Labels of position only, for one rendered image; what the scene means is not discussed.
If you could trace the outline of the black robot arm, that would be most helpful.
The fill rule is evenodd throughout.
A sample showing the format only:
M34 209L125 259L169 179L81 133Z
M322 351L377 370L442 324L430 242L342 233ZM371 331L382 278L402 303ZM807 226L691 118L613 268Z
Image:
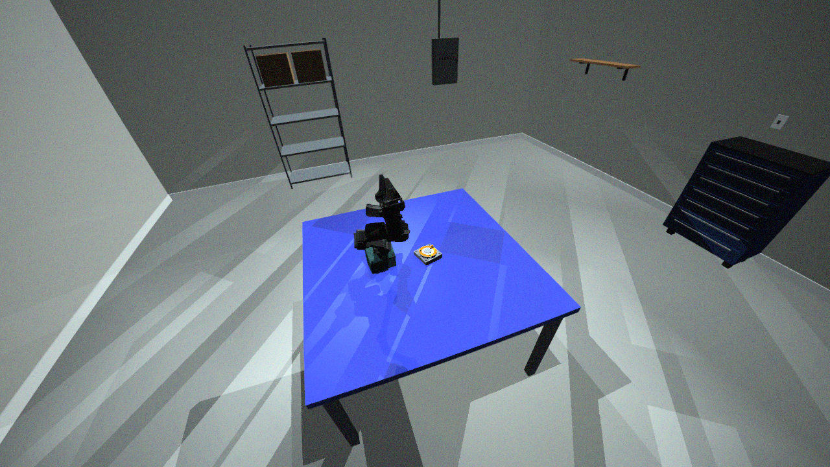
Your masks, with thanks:
M386 219L386 211L381 204L383 203L366 204L366 216ZM356 233L353 233L353 241L357 250L373 247L373 254L386 254L391 251L391 242L405 242L410 232L409 225L405 224L405 221L397 222L397 224L373 222L373 224L366 224L364 230L356 230Z

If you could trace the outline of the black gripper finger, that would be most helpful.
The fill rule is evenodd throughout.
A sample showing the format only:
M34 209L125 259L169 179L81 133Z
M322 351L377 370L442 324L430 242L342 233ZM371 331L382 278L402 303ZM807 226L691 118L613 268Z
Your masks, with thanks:
M398 194L397 190L394 188L389 178L385 178L385 199L383 199L382 203L388 204L398 201L400 199L402 199L402 197Z
M377 190L376 196L385 194L385 177L383 174L379 175L379 190Z

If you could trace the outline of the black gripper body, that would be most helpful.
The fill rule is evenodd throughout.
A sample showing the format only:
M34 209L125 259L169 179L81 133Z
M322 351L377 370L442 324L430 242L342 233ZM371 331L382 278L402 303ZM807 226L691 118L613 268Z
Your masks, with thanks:
M385 194L375 196L377 203L382 203L383 199L385 199ZM381 204L381 207L385 208L386 211L386 219L385 224L397 224L397 222L402 221L403 216L400 214L400 211L405 209L405 201L400 199L400 203L398 201L388 203L388 204Z

